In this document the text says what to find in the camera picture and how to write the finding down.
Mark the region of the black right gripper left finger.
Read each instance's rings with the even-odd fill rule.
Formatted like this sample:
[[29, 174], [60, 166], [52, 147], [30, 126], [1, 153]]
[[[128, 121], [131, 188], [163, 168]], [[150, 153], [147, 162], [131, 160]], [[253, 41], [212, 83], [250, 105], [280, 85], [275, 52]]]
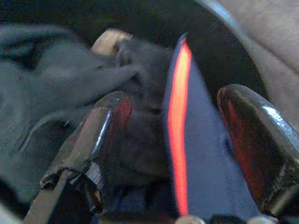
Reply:
[[67, 171], [69, 183], [82, 194], [90, 213], [101, 213], [104, 205], [100, 160], [131, 113], [132, 104], [124, 92], [112, 92], [100, 99], [63, 143], [41, 179], [41, 186], [56, 184], [61, 174]]

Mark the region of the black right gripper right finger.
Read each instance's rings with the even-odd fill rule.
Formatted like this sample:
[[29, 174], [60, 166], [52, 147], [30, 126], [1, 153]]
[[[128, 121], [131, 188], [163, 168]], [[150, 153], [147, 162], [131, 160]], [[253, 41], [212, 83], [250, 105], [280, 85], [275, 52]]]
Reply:
[[217, 103], [258, 209], [299, 215], [299, 135], [265, 98], [239, 84], [221, 88]]

